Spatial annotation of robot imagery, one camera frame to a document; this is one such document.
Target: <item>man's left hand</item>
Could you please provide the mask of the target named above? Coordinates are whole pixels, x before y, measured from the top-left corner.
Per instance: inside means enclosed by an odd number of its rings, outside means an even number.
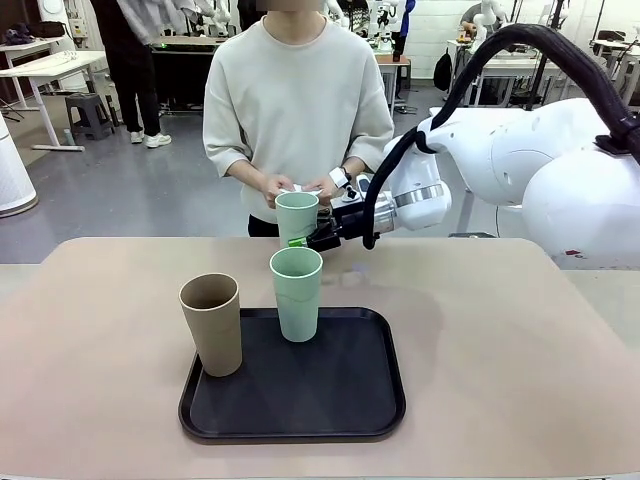
[[[303,192],[317,192],[318,190],[321,190],[318,194],[320,205],[328,207],[331,204],[331,199],[338,192],[338,187],[336,187],[336,184],[333,183],[333,180],[331,180],[331,177],[328,175],[302,187]]]

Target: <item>white t-shirt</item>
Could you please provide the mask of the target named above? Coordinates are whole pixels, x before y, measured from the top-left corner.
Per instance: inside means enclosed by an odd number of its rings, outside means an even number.
[[[299,185],[352,156],[375,171],[392,136],[375,56],[348,30],[327,22],[314,41],[292,46],[258,22],[216,51],[203,138],[221,176],[241,159]],[[245,185],[242,199],[251,215],[276,223],[261,192]]]

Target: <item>cup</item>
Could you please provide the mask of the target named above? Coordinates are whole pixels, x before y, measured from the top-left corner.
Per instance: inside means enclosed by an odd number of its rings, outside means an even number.
[[[208,273],[180,289],[182,311],[205,372],[224,377],[242,363],[238,283],[223,273]]]
[[[289,247],[269,261],[280,330],[290,342],[306,342],[318,328],[322,257],[315,250]]]
[[[311,235],[318,226],[318,197],[307,192],[287,192],[276,197],[280,247]]]

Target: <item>cup rim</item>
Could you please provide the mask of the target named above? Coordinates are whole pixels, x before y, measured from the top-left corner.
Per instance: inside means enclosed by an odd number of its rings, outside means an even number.
[[[191,305],[187,305],[186,303],[184,303],[184,301],[182,300],[182,292],[185,289],[185,287],[187,285],[189,285],[191,282],[199,280],[199,279],[201,279],[203,277],[209,277],[211,275],[216,275],[216,276],[220,276],[220,277],[227,277],[227,278],[233,280],[233,283],[236,286],[236,291],[233,292],[233,295],[231,295],[231,298],[229,298],[229,300],[227,300],[226,302],[224,302],[224,303],[222,303],[222,304],[220,304],[220,305],[218,305],[216,307],[212,307],[212,308],[196,308],[196,307],[192,307]],[[209,273],[203,273],[201,275],[197,275],[197,276],[193,277],[192,279],[187,280],[184,283],[184,285],[182,285],[182,287],[180,287],[180,290],[178,291],[178,300],[180,300],[180,304],[183,307],[188,308],[189,310],[193,310],[195,312],[208,312],[208,311],[217,310],[217,309],[220,309],[220,308],[223,308],[223,307],[226,307],[227,305],[229,305],[231,302],[233,302],[236,299],[236,297],[238,296],[238,292],[239,291],[240,291],[240,286],[238,285],[238,281],[235,278],[233,278],[231,275],[227,275],[226,273],[220,273],[220,272],[209,272]]]
[[[300,194],[300,193],[302,193],[303,195],[308,195],[309,197],[313,197],[313,198],[314,198],[314,202],[313,202],[313,204],[312,204],[312,205],[307,205],[306,207],[289,207],[289,206],[287,206],[287,205],[282,205],[282,204],[278,201],[278,199],[279,199],[280,197],[287,196],[287,195],[291,195],[291,194]],[[284,192],[284,193],[281,193],[280,195],[278,195],[278,196],[276,197],[275,203],[276,203],[276,205],[277,205],[277,206],[279,206],[279,207],[281,207],[281,208],[286,208],[287,210],[305,210],[305,209],[307,209],[307,208],[313,208],[313,207],[315,207],[316,205],[318,205],[318,204],[320,203],[320,199],[318,199],[318,196],[317,196],[317,195],[314,195],[313,193],[309,193],[309,192]]]
[[[311,273],[307,273],[306,275],[302,275],[302,276],[292,276],[292,275],[285,275],[283,273],[280,273],[278,271],[276,271],[273,268],[273,259],[276,258],[276,255],[286,251],[286,250],[293,250],[294,248],[302,248],[304,250],[308,250],[310,252],[315,253],[318,258],[320,259],[320,265],[318,265],[318,268],[316,268],[313,272]],[[322,258],[322,255],[320,255],[318,252],[316,252],[315,250],[313,250],[312,248],[308,248],[308,247],[286,247],[286,248],[281,248],[280,250],[278,250],[276,253],[274,253],[273,255],[271,255],[271,258],[269,259],[269,268],[271,269],[271,271],[275,274],[278,275],[281,278],[287,278],[287,279],[292,279],[292,280],[300,280],[300,279],[304,279],[304,278],[309,278],[309,277],[313,277],[316,273],[318,273],[320,270],[322,270],[322,266],[324,264],[324,260]]]

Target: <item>wristwatch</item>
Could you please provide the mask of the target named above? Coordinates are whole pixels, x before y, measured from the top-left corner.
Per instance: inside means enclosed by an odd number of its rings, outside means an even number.
[[[344,167],[334,168],[329,172],[329,176],[339,189],[346,187],[351,182],[351,174]]]

